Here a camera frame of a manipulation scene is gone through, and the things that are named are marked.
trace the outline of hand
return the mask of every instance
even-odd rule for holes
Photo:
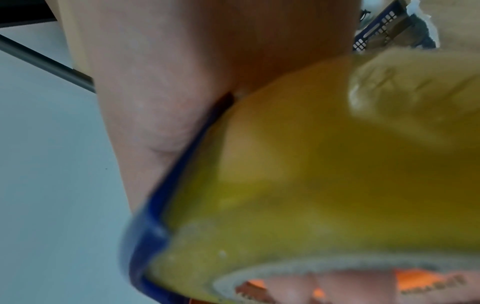
[[[72,3],[132,209],[191,140],[212,102],[348,54],[359,0],[84,0]],[[396,301],[389,271],[278,277],[280,302]]]

